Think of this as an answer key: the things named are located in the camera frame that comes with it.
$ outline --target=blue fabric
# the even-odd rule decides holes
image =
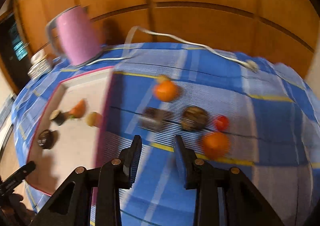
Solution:
[[[229,153],[215,167],[238,166],[286,225],[303,222],[320,197],[320,102],[308,85],[291,68],[273,65],[262,58],[217,50],[241,60],[253,60],[253,73],[199,47],[178,43],[131,45],[135,56],[123,61],[101,61],[75,68],[66,59],[47,75],[30,81],[18,95],[12,109],[14,140],[20,165],[24,165],[31,140],[48,98],[64,79],[106,66],[115,66],[113,90],[104,149],[106,161],[130,145],[135,134],[143,148],[136,182],[120,190],[123,225],[192,225],[196,192],[185,190],[175,164],[173,137],[182,135],[185,145],[206,158],[199,143],[203,133],[214,131],[213,120],[225,115],[225,131],[231,141]],[[119,57],[123,45],[101,58]],[[153,94],[156,76],[165,74],[179,88],[179,97],[160,102]],[[184,132],[179,122],[190,105],[204,108],[209,123],[202,132]],[[166,110],[159,133],[143,130],[138,115],[145,107]],[[27,193],[39,211],[48,196],[27,186]],[[91,224],[94,225],[95,206]]]

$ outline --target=carrot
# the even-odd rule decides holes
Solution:
[[[85,101],[82,99],[69,111],[69,117],[73,118],[81,118],[85,113]]]

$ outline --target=white tray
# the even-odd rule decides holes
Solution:
[[[26,178],[32,187],[52,195],[78,166],[87,169],[100,166],[98,151],[102,149],[109,109],[109,95],[113,68],[101,68],[63,80],[52,93],[39,120],[32,139],[27,161],[33,160],[36,169]],[[68,119],[61,126],[49,120],[55,109],[67,112],[81,99],[86,101],[86,112],[81,119]],[[102,126],[89,127],[85,117],[92,111],[102,114]],[[51,149],[43,150],[37,143],[45,129],[57,131]]]

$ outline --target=metal rivet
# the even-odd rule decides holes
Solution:
[[[195,160],[195,164],[196,164],[196,165],[203,165],[203,164],[204,164],[204,161],[203,161],[202,159],[199,159],[199,158],[198,158],[198,159]]]
[[[111,164],[113,164],[113,165],[119,165],[119,164],[121,164],[121,160],[120,160],[119,158],[115,158],[115,159],[113,159],[113,160],[111,161]]]
[[[76,168],[76,173],[83,173],[84,172],[84,167],[83,166],[79,166]]]
[[[237,167],[232,167],[232,168],[231,168],[231,173],[239,174],[239,173],[240,173],[240,169],[237,168]]]

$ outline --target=red tomato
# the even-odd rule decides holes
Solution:
[[[214,121],[213,121],[214,126],[216,127],[217,130],[223,131],[226,130],[229,126],[229,119],[226,116],[218,116]]]

